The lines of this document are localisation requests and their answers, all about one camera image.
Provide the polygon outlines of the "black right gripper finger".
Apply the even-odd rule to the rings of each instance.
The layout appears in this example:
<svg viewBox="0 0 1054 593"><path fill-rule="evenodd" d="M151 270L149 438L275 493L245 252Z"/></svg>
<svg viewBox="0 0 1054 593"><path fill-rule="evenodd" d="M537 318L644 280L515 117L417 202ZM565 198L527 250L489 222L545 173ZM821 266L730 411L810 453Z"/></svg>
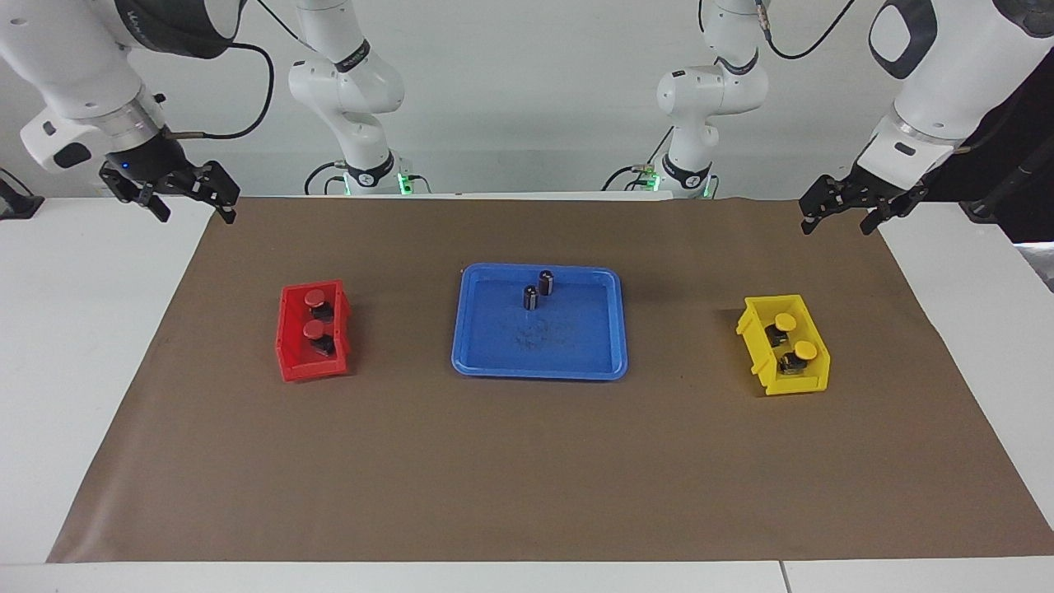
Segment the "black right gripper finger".
<svg viewBox="0 0 1054 593"><path fill-rule="evenodd" d="M218 161L207 161L189 170L192 174L188 196L196 202L213 207L225 224L233 225L237 217L235 207L240 198L240 186Z"/></svg>
<svg viewBox="0 0 1054 593"><path fill-rule="evenodd" d="M109 187L109 191L114 195L114 198L121 203L132 203L133 205L147 209L162 224L169 221L172 212L158 198L153 185L129 180L121 171L114 169L111 164L101 165L99 177L103 181L103 184L105 184L105 187Z"/></svg>

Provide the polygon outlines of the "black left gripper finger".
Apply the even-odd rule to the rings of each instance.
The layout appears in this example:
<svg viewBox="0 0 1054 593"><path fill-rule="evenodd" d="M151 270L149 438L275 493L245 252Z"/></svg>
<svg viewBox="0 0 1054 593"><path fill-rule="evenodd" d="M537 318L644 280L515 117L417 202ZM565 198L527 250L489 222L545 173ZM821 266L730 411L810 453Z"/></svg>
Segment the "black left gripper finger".
<svg viewBox="0 0 1054 593"><path fill-rule="evenodd" d="M862 202L854 184L823 174L799 198L799 207L802 215L800 228L809 236L823 219L850 209L862 207Z"/></svg>
<svg viewBox="0 0 1054 593"><path fill-rule="evenodd" d="M862 234L868 236L878 226L895 217L907 217L907 214L925 200L928 193L906 193L891 200L880 200L878 205L863 217L860 222Z"/></svg>

